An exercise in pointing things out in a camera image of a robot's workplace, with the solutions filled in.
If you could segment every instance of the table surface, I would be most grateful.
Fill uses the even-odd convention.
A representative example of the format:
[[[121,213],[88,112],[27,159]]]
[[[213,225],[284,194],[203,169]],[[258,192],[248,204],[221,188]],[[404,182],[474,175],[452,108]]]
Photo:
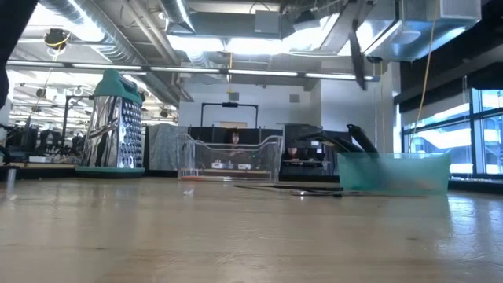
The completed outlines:
[[[293,197],[168,178],[0,191],[0,282],[503,282],[503,199]]]

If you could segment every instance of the ceiling light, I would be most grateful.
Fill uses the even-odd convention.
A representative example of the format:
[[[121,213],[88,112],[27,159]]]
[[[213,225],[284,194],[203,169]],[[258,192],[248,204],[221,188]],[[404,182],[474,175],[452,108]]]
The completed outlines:
[[[35,66],[35,67],[47,67],[47,68],[64,67],[63,63],[57,63],[57,62],[8,60],[7,64],[11,66]]]
[[[307,73],[306,78],[311,79],[343,79],[343,80],[354,80],[356,77],[349,74],[317,74],[317,73]],[[376,78],[371,75],[366,75],[365,80],[375,81]]]
[[[276,71],[255,71],[255,70],[229,70],[231,75],[275,75],[275,76],[297,76],[296,72],[276,72]]]
[[[117,70],[126,70],[126,71],[139,71],[141,70],[141,66],[127,66],[127,65],[115,65],[115,64],[73,64],[76,68],[89,68],[89,69],[99,69],[105,70],[108,68],[114,68]]]
[[[226,46],[226,51],[243,55],[274,55],[288,52],[279,39],[231,39]]]
[[[168,35],[167,40],[175,50],[183,51],[223,51],[221,39]]]
[[[63,117],[56,117],[56,116],[44,116],[44,115],[16,115],[16,114],[11,114],[9,115],[10,119],[28,119],[28,117],[31,117],[31,119],[35,120],[47,120],[47,121],[56,121],[56,122],[63,122],[64,118]],[[85,117],[68,117],[68,121],[88,121],[89,118]]]
[[[160,72],[181,72],[181,73],[200,73],[200,74],[220,73],[220,70],[213,68],[151,67],[150,70]]]

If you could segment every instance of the gray curtain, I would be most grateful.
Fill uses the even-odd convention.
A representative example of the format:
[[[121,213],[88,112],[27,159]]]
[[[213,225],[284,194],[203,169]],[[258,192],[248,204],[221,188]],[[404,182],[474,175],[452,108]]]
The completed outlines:
[[[187,132],[188,127],[149,126],[150,170],[177,170],[177,134]]]

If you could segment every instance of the clear plastic container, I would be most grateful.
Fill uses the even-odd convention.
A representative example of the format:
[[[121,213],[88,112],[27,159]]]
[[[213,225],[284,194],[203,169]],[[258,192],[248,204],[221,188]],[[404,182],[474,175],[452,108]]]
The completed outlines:
[[[339,153],[340,185],[345,190],[393,195],[446,194],[448,154]]]
[[[211,144],[178,134],[178,179],[278,180],[283,137],[270,136],[258,145]]]

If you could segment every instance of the wall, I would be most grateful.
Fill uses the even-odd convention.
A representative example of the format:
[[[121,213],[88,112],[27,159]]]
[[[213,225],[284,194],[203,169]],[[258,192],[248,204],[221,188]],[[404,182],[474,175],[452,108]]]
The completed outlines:
[[[310,94],[310,124],[321,126],[321,81],[319,81]]]
[[[393,152],[393,76],[388,70],[378,83],[362,90],[355,81],[321,81],[321,125],[325,130],[347,131],[360,126],[380,152]]]
[[[254,85],[234,85],[232,91],[240,92],[239,103],[259,105],[260,127],[281,129],[284,123],[309,123],[323,126],[325,130],[347,131],[346,125],[353,123],[365,131],[380,152],[392,153],[393,91],[396,85],[399,86],[392,65],[398,66],[388,65],[381,81],[369,83],[367,91],[361,90],[355,81],[337,80],[321,80],[310,93],[304,92],[300,86],[268,86],[264,89]],[[180,103],[179,124],[199,126],[201,102],[228,101],[227,87],[225,84],[186,84],[185,89],[196,102]],[[290,94],[300,94],[300,103],[290,103]],[[254,127],[255,110],[220,106],[204,108],[204,126],[218,126],[221,121],[242,122]]]
[[[185,90],[193,96],[195,102],[180,103],[179,125],[199,126],[201,103],[222,103],[228,101],[228,86],[214,84],[186,84]],[[232,85],[233,92],[240,93],[241,104],[259,105],[258,126],[269,129],[281,129],[285,123],[311,123],[310,93],[301,86]],[[300,94],[300,103],[290,103],[290,94]],[[207,105],[204,107],[204,126],[220,122],[247,123],[248,128],[255,127],[255,109],[252,107],[223,108]]]

